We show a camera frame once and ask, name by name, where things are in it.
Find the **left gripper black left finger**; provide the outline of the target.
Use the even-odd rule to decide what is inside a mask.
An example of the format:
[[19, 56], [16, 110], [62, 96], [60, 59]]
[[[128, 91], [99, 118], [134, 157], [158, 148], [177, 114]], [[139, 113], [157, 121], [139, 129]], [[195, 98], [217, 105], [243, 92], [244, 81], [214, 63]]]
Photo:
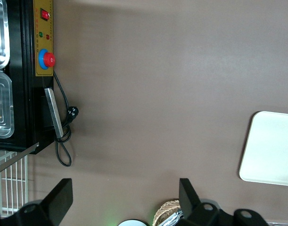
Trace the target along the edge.
[[73, 204], [72, 179], [62, 179], [43, 199], [25, 204], [1, 219], [2, 226], [58, 226]]

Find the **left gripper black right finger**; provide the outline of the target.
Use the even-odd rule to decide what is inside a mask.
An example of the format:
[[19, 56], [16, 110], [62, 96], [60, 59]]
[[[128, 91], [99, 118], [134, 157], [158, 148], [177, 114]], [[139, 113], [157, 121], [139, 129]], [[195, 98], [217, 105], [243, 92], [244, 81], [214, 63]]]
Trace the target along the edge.
[[181, 178], [179, 203], [183, 218], [180, 226], [267, 226], [263, 217], [248, 209], [237, 209], [230, 215], [211, 202], [201, 202], [191, 182]]

